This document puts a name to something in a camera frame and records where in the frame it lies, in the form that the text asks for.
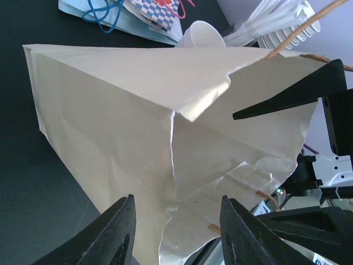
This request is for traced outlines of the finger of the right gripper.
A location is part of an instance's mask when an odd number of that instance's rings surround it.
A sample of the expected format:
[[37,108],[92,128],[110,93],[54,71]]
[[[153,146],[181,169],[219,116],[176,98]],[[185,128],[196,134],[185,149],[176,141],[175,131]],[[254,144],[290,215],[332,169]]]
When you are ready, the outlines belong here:
[[337,206],[285,210],[257,218],[277,236],[316,253],[352,252],[352,219]]

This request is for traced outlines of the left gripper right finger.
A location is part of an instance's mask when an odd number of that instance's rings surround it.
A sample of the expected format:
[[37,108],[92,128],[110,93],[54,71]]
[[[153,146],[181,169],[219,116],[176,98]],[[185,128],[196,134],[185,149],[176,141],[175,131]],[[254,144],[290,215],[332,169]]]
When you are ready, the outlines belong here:
[[220,229],[224,263],[313,264],[283,242],[236,199],[222,197]]

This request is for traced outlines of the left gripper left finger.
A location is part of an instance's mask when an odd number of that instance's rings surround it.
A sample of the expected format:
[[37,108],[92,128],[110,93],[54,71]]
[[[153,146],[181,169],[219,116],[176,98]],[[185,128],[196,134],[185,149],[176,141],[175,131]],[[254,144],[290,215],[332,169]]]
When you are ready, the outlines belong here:
[[130,194],[35,264],[130,264],[135,231],[135,200]]

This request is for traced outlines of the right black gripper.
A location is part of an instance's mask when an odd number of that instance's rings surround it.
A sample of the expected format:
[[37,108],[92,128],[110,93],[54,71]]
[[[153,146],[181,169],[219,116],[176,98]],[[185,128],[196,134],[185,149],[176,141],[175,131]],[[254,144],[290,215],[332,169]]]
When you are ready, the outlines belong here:
[[314,103],[322,97],[332,152],[352,156],[352,89],[347,90],[340,59],[326,63],[272,98],[233,113],[233,119],[279,112]]

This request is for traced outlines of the kraft paper bag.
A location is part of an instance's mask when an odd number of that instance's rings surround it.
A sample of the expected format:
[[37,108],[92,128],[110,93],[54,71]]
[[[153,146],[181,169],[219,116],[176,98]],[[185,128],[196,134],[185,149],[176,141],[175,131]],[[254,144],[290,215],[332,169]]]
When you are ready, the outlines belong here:
[[39,129],[95,207],[134,196],[140,264],[183,264],[216,237],[224,195],[251,209],[295,171],[317,101],[233,113],[328,63],[255,47],[23,49]]

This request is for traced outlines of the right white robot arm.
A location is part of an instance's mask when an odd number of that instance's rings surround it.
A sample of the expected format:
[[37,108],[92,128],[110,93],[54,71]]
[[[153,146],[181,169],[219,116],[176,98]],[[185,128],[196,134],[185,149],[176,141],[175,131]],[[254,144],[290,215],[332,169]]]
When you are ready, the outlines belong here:
[[[321,192],[321,203],[352,198],[352,90],[347,88],[341,60],[326,63],[278,95],[235,112],[233,118],[252,118],[318,100],[322,101],[332,155],[300,155],[298,168],[284,189],[288,197],[316,189]],[[337,206],[287,210],[261,219],[283,239],[338,263],[347,263],[352,256],[352,220]]]

